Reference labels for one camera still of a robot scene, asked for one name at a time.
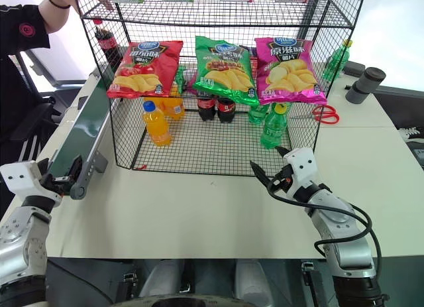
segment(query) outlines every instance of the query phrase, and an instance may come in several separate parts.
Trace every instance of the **green chip bag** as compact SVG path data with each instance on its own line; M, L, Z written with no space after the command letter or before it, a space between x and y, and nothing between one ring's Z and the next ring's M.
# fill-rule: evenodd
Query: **green chip bag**
M258 105L249 51L224 40L196 37L197 90L230 98L236 103Z

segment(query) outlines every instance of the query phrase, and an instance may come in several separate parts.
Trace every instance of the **bracelet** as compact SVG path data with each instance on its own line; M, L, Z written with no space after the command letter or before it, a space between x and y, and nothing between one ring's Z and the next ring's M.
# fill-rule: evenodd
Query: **bracelet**
M69 9L70 7L71 7L71 5L69 4L67 7L62 7L62 6L60 6L60 5L57 5L57 4L55 4L55 2L53 2L52 0L48 0L51 4L53 4L55 7L58 7L59 9L63 9L63 10L66 10L66 9Z

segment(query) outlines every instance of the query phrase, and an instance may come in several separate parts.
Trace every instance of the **red chip bag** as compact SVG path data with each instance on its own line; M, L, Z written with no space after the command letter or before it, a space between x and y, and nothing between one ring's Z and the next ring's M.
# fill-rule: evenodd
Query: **red chip bag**
M182 47L182 40L130 43L107 91L108 97L168 97Z

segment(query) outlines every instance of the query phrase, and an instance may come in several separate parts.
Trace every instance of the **metal wire rack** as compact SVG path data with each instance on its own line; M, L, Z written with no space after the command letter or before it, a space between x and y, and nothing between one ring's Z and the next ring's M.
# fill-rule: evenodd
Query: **metal wire rack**
M311 57L318 82L328 95L333 81L321 78L327 60L344 39L352 36L363 0L308 0L307 3L276 3L254 0L231 3L194 0L193 3L145 0L141 4L115 3L112 11L96 0L79 0L78 7L87 39L107 86L113 72L95 38L95 24L111 31L122 49L129 42L182 40L180 65L195 68L195 36L255 46L256 37L284 36L313 41ZM142 120L143 99L111 100L111 122L118 166L133 170L228 174L250 176L249 160L269 174L279 171L281 157L260 146L262 127L247 121L248 107L237 105L231 124L202 122L194 96L183 93L187 109L181 121L170 120L173 143L156 147ZM314 105L295 103L288 115L288 133L282 145L315 148L319 123L314 119L291 119L306 115Z

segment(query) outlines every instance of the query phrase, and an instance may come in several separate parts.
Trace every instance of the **black sleeve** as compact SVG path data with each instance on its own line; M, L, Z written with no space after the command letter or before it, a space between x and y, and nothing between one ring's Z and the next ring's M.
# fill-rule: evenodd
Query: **black sleeve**
M14 55L29 48L50 48L38 5L0 5L1 54Z

